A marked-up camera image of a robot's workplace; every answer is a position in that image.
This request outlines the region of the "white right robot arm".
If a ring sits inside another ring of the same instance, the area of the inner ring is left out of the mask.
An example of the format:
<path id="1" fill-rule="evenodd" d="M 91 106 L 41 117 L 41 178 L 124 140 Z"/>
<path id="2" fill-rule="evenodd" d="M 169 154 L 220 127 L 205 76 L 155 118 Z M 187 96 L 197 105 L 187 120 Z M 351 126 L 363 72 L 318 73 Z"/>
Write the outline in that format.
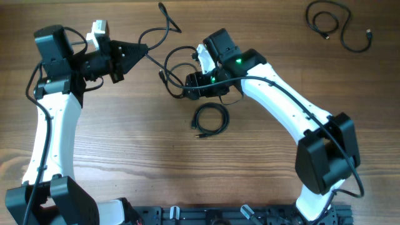
<path id="1" fill-rule="evenodd" d="M 266 221 L 351 224 L 351 208 L 332 204 L 361 162 L 351 118 L 344 113 L 332 115 L 309 102 L 256 50 L 242 52 L 225 29 L 208 36 L 192 58 L 201 70 L 187 76 L 187 98 L 223 96 L 235 87 L 274 116 L 296 143 L 295 171 L 302 182 L 301 193 L 288 215 L 278 209 L 268 212 Z"/>

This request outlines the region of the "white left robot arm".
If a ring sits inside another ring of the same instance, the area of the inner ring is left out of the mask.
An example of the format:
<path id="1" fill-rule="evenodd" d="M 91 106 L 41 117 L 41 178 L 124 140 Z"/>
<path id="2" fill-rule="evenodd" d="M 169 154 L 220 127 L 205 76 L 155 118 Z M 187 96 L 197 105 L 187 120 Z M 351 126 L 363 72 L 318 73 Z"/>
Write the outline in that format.
<path id="1" fill-rule="evenodd" d="M 149 49 L 110 40 L 106 21 L 96 21 L 82 40 L 95 51 L 74 52 L 68 31 L 53 25 L 34 33 L 42 59 L 26 96 L 38 111 L 36 137 L 21 186 L 6 192 L 6 208 L 18 224 L 143 224 L 126 198 L 98 203 L 76 182 L 73 151 L 86 83 L 106 75 L 122 81 Z"/>

